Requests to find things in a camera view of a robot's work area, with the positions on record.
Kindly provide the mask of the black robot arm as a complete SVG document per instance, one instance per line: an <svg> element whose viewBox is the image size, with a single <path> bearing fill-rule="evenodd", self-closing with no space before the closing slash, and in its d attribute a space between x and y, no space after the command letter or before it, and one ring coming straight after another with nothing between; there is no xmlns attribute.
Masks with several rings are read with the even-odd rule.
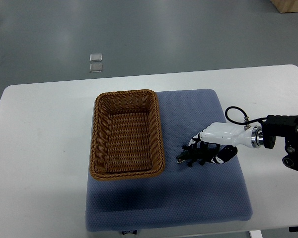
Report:
<svg viewBox="0 0 298 238"><path fill-rule="evenodd" d="M283 137L287 155L282 162L287 168L298 171L298 116L268 115L260 123L261 144L267 149L272 149L276 137Z"/></svg>

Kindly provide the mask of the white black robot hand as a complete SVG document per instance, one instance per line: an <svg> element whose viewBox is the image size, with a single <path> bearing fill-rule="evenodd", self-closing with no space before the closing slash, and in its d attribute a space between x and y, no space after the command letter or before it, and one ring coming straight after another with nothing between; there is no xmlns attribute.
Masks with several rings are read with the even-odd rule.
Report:
<svg viewBox="0 0 298 238"><path fill-rule="evenodd" d="M215 122L191 138L188 148L200 146L205 162L224 164L237 154L237 145L259 148L264 144L261 127Z"/></svg>

